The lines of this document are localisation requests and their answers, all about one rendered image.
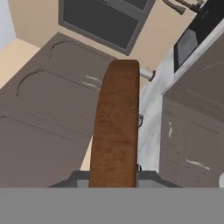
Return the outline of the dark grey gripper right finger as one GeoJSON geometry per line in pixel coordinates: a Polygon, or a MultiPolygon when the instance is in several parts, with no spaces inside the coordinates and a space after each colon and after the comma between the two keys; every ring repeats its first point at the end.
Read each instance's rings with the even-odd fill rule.
{"type": "Polygon", "coordinates": [[[136,186],[138,188],[179,188],[178,185],[162,179],[155,171],[139,171],[136,175],[136,186]]]}

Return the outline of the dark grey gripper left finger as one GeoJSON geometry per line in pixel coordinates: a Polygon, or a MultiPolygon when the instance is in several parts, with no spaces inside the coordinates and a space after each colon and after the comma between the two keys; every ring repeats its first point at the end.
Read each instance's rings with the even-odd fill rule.
{"type": "Polygon", "coordinates": [[[89,171],[73,171],[65,180],[60,181],[51,188],[88,188],[89,171]]]}

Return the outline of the brown wooden cutting board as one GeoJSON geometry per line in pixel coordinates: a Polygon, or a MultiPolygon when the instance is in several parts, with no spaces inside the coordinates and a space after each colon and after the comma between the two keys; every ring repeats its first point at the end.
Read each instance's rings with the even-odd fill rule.
{"type": "Polygon", "coordinates": [[[134,187],[137,183],[139,63],[113,60],[99,94],[90,159],[91,187],[134,187]]]}

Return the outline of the white cylinder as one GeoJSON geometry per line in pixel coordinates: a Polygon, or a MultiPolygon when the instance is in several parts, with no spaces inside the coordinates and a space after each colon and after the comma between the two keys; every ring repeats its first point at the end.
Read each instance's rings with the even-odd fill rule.
{"type": "Polygon", "coordinates": [[[140,68],[140,75],[148,81],[152,81],[156,75],[156,71],[151,69],[140,68]]]}

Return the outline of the grey-brown drawer front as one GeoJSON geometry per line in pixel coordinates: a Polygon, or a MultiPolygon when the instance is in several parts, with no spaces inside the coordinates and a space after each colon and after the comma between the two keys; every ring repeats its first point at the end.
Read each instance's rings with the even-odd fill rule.
{"type": "Polygon", "coordinates": [[[164,94],[224,123],[224,34],[164,94]]]}

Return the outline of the grey metal tap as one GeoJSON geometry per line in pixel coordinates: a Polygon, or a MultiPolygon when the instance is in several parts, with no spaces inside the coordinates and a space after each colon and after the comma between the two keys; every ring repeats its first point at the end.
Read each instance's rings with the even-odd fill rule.
{"type": "Polygon", "coordinates": [[[204,0],[196,0],[196,4],[190,4],[186,0],[175,0],[176,2],[180,3],[181,6],[178,6],[172,3],[170,0],[162,0],[167,6],[174,9],[178,14],[183,15],[186,9],[193,11],[197,14],[201,12],[201,6],[205,2],[204,0]]]}

